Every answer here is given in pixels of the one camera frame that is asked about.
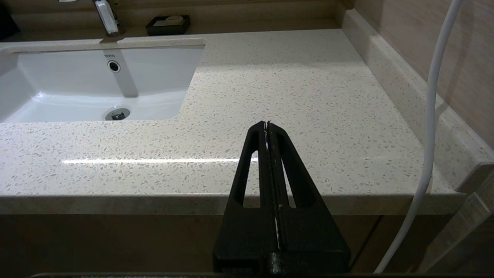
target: quartz countertop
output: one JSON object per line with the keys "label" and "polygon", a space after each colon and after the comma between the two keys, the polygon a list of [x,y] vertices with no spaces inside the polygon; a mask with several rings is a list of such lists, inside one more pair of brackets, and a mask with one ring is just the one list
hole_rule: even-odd
{"label": "quartz countertop", "polygon": [[[172,45],[205,45],[172,119],[0,124],[0,213],[221,214],[247,130],[268,120],[332,213],[406,212],[422,145],[340,29],[0,43],[0,54]],[[421,213],[464,198],[437,169],[429,192]]]}

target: sink drain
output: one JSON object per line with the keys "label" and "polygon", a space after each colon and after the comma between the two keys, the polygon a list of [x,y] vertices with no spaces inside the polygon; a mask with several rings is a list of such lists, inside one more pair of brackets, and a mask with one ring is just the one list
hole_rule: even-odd
{"label": "sink drain", "polygon": [[108,62],[108,68],[113,72],[119,72],[120,71],[120,64],[117,61],[111,60]]}
{"label": "sink drain", "polygon": [[130,115],[130,110],[127,108],[119,108],[111,111],[108,113],[105,117],[105,120],[107,121],[120,121],[125,119]]}

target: soap dish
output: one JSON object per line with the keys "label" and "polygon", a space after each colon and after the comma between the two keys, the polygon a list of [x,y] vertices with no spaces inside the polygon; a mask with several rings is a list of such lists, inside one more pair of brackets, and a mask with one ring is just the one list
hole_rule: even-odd
{"label": "soap dish", "polygon": [[155,26],[157,21],[165,21],[168,16],[157,16],[146,25],[146,31],[149,36],[162,36],[162,35],[181,35],[187,31],[190,26],[190,17],[188,15],[182,15],[183,22],[178,25],[164,25]]}

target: white sink basin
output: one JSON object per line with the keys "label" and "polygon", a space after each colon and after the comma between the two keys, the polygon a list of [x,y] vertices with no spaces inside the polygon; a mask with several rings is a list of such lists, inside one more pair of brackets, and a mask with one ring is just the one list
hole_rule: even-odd
{"label": "white sink basin", "polygon": [[14,53],[0,63],[0,121],[126,120],[178,114],[204,46]]}

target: faucet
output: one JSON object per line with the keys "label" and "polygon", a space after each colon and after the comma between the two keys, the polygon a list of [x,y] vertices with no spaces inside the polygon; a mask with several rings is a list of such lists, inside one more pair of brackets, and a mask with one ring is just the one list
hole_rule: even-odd
{"label": "faucet", "polygon": [[[59,2],[75,2],[77,0],[58,0]],[[106,36],[116,37],[125,33],[125,29],[120,26],[117,14],[113,12],[107,0],[92,0],[103,26],[105,26]]]}

